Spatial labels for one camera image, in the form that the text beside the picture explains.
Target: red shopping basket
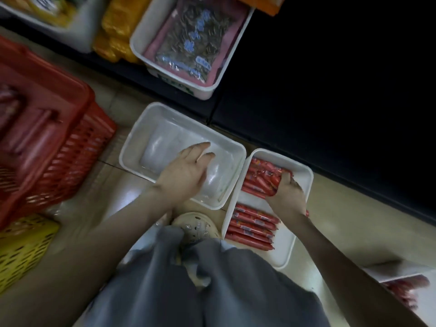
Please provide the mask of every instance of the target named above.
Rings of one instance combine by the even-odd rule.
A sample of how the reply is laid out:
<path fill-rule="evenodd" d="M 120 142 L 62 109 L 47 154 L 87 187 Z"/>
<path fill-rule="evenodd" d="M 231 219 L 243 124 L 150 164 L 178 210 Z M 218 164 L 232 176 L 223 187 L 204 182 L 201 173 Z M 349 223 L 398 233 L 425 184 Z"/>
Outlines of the red shopping basket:
<path fill-rule="evenodd" d="M 2 37 L 0 84 L 15 88 L 25 105 L 0 131 L 2 229 L 72 197 L 116 125 L 87 84 Z"/>

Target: white plastic bin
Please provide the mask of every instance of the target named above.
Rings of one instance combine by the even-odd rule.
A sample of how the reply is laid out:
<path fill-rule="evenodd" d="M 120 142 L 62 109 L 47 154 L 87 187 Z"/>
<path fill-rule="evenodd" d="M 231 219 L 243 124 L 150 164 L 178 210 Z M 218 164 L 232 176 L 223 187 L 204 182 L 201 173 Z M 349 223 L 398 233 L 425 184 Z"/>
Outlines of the white plastic bin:
<path fill-rule="evenodd" d="M 215 80 L 215 83 L 210 87 L 202 87 L 188 80 L 179 78 L 170 71 L 167 71 L 161 66 L 155 64 L 154 61 L 145 58 L 143 55 L 147 47 L 161 29 L 168 15 L 175 8 L 176 3 L 177 0 L 152 0 L 130 39 L 130 48 L 136 57 L 138 57 L 147 65 L 147 70 L 151 75 L 164 80 L 170 85 L 182 90 L 183 92 L 189 93 L 200 100 L 207 100 L 212 96 L 214 90 L 221 82 L 221 78 L 227 69 L 228 64 L 230 63 L 230 60 L 232 59 L 233 53 L 238 46 L 248 22 L 251 19 L 251 16 L 253 15 L 254 8 L 252 8 L 248 13 L 241 31 L 239 32 L 233 47 L 230 49 L 228 57 L 225 60 L 221 72 Z"/>
<path fill-rule="evenodd" d="M 119 156 L 123 168 L 156 182 L 176 155 L 193 144 L 209 141 L 216 156 L 208 176 L 193 201 L 211 210 L 223 207 L 241 173 L 247 152 L 244 146 L 188 116 L 154 102 L 132 128 Z"/>
<path fill-rule="evenodd" d="M 27 15 L 3 2 L 0 2 L 0 7 L 53 39 L 81 53 L 90 53 L 107 4 L 108 0 L 86 0 L 66 28 L 47 24 L 37 19 L 37 17 Z"/>
<path fill-rule="evenodd" d="M 264 199 L 258 198 L 241 190 L 245 175 L 247 174 L 248 167 L 250 165 L 250 161 L 253 157 L 266 160 L 277 166 L 281 166 L 288 170 L 291 170 L 295 181 L 298 182 L 304 194 L 306 195 L 306 201 L 309 197 L 310 188 L 313 182 L 313 172 L 308 166 L 266 149 L 256 149 L 245 161 L 243 170 L 241 172 L 241 175 L 239 176 L 239 180 L 236 183 L 235 191 L 233 192 L 232 198 L 230 200 L 230 204 L 228 206 L 227 213 L 224 219 L 224 224 L 222 225 L 222 238 L 225 237 L 228 225 L 230 223 L 230 220 L 232 219 L 233 210 L 235 209 L 235 205 L 238 202 L 275 215 L 269 204 Z M 294 246 L 295 238 L 295 235 L 283 223 L 280 223 L 277 225 L 277 230 L 275 231 L 275 236 L 273 238 L 273 246 L 275 248 L 274 250 L 263 251 L 233 241 L 230 242 L 238 248 L 248 248 L 253 250 L 259 256 L 269 262 L 275 269 L 279 270 L 284 268 L 288 264 L 289 258 L 291 257 L 291 251 Z"/>

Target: person's right hand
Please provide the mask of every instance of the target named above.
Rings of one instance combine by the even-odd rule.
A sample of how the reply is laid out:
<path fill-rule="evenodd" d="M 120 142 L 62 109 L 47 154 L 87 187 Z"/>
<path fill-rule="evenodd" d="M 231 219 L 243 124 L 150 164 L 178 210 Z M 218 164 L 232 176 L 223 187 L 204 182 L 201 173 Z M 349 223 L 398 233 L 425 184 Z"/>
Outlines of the person's right hand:
<path fill-rule="evenodd" d="M 154 188 L 160 190 L 173 207 L 194 197 L 206 180 L 206 170 L 214 153 L 201 156 L 211 146 L 202 142 L 182 150 L 162 172 Z"/>
<path fill-rule="evenodd" d="M 277 192 L 274 196 L 267 196 L 266 201 L 288 227 L 307 219 L 304 192 L 288 172 L 282 174 Z"/>

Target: yellow plastic basket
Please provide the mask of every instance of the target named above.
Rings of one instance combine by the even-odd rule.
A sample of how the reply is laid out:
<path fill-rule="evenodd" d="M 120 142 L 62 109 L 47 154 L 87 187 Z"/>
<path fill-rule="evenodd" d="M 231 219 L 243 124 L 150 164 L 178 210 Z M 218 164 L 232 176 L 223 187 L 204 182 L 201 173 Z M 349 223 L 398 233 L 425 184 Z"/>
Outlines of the yellow plastic basket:
<path fill-rule="evenodd" d="M 36 266 L 59 224 L 32 214 L 0 231 L 0 293 Z"/>

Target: tile floor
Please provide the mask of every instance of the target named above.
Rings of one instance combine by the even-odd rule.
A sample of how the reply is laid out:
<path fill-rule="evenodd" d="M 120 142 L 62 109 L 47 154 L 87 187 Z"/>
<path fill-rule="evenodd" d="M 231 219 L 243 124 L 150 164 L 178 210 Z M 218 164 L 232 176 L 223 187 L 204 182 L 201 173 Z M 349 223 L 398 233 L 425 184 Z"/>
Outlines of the tile floor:
<path fill-rule="evenodd" d="M 124 171 L 118 164 L 118 154 L 130 128 L 153 98 L 2 27 L 0 35 L 29 46 L 36 54 L 87 82 L 95 91 L 97 103 L 120 126 L 78 194 L 47 211 L 63 224 L 49 248 L 48 254 L 55 253 L 85 236 L 150 186 L 145 179 Z M 255 148 L 247 142 L 244 145 L 248 153 Z M 226 207 L 211 211 L 187 201 L 175 212 L 176 215 L 187 211 L 203 212 L 221 228 Z M 436 268 L 436 228 L 412 216 L 318 174 L 314 177 L 308 209 L 314 224 L 324 235 L 359 265 L 404 258 Z M 301 242 L 296 242 L 283 273 L 317 293 L 331 326 L 348 325 Z"/>

